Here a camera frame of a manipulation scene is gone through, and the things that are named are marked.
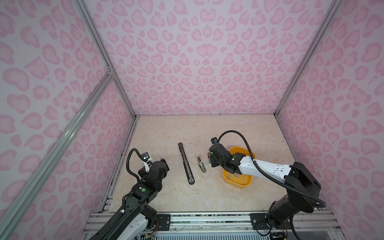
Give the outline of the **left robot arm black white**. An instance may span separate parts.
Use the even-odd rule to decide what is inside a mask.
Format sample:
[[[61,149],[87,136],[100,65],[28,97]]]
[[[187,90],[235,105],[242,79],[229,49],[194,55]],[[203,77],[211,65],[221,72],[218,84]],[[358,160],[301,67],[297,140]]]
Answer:
[[[157,211],[149,203],[162,190],[162,180],[169,170],[166,160],[155,161],[149,172],[123,196],[117,212],[91,239],[133,240],[144,230],[153,230]]]

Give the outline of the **stapler metal magazine part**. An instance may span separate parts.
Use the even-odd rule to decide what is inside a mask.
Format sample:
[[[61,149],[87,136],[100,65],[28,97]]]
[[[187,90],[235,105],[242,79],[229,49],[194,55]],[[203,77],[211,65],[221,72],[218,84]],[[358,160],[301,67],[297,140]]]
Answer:
[[[203,161],[199,155],[197,155],[197,161],[198,161],[198,166],[199,166],[200,170],[203,173],[205,173],[207,171],[207,169],[205,168],[204,163],[203,163]]]

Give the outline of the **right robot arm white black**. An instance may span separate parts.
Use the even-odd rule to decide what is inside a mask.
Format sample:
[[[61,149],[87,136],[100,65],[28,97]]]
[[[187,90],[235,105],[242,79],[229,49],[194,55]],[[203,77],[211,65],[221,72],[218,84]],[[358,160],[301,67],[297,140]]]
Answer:
[[[210,149],[210,164],[222,167],[230,174],[246,175],[270,180],[286,189],[287,194],[274,201],[265,219],[269,226],[277,228],[284,221],[299,213],[313,213],[323,207],[319,199],[321,185],[301,163],[279,165],[252,158],[243,153],[230,153],[222,144],[215,143]]]

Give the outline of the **black stapler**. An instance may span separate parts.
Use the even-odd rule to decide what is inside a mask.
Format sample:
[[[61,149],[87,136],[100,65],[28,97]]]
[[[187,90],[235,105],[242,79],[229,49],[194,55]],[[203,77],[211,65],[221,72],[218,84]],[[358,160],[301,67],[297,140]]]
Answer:
[[[195,178],[193,176],[191,167],[189,165],[189,162],[188,162],[185,150],[184,150],[184,146],[183,146],[182,143],[178,143],[178,146],[179,146],[179,150],[181,152],[182,158],[183,158],[183,165],[184,165],[184,168],[185,168],[185,172],[186,172],[186,176],[187,176],[187,179],[188,179],[188,183],[190,185],[194,185],[195,184]]]

